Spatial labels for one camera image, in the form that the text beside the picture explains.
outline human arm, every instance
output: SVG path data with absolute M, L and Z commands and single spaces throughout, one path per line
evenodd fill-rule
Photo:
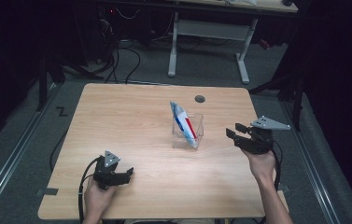
M 273 174 L 275 170 L 275 155 L 272 151 L 261 155 L 253 155 L 242 150 L 248 157 L 251 173 L 260 188 L 263 210 L 268 224 L 292 223 L 289 213 L 280 200 L 275 189 Z
M 107 190 L 100 189 L 98 183 L 89 177 L 88 187 L 84 193 L 86 213 L 83 224 L 97 224 L 100 221 L 117 187 L 111 186 Z

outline person's left hand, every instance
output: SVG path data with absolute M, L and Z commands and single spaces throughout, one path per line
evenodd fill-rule
M 84 199 L 85 199 L 85 219 L 84 224 L 98 223 L 111 203 L 112 197 L 118 186 L 111 186 L 107 190 L 99 188 L 99 184 L 89 177 L 88 187 L 86 188 Z

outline white metal table frame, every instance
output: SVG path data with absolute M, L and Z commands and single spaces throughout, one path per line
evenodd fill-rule
M 239 66 L 240 76 L 244 84 L 249 83 L 248 73 L 245 65 L 245 57 L 251 38 L 254 35 L 255 27 L 258 20 L 254 19 L 249 26 L 223 24 L 206 21 L 188 21 L 180 20 L 178 13 L 175 13 L 173 29 L 173 46 L 170 52 L 169 77 L 176 75 L 176 54 L 177 54 L 177 36 L 178 35 L 195 35 L 202 37 L 212 37 L 220 39 L 230 39 L 244 41 L 240 53 L 236 53 L 236 61 Z

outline clear box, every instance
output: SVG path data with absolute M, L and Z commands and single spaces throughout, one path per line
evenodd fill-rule
M 185 148 L 185 149 L 197 149 L 202 141 L 204 135 L 203 115 L 202 114 L 188 114 L 190 119 L 190 125 L 195 131 L 196 138 L 187 139 L 184 133 L 179 129 L 178 124 L 173 118 L 172 134 L 173 134 L 173 148 Z M 189 141 L 195 141 L 196 145 L 193 147 L 189 144 Z

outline light wood surface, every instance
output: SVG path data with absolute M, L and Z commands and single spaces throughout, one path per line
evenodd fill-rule
M 257 9 L 257 10 L 269 10 L 269 11 L 277 11 L 277 12 L 298 12 L 298 8 L 295 4 L 292 4 L 289 7 L 283 5 L 281 0 L 256 0 L 256 5 L 249 3 L 247 0 L 230 0 L 231 5 L 226 5 L 224 0 L 177 0 L 178 2 L 185 3 L 195 3 L 195 4 L 208 4 L 208 5 L 216 5 L 221 7 L 244 7 L 249 9 Z
M 204 115 L 198 149 L 172 148 L 170 101 Z M 262 217 L 248 160 L 225 135 L 234 123 L 256 118 L 241 88 L 88 84 L 48 185 L 59 192 L 44 196 L 38 215 L 77 219 L 80 178 L 107 149 L 121 158 L 117 172 L 134 167 L 134 174 L 105 218 Z

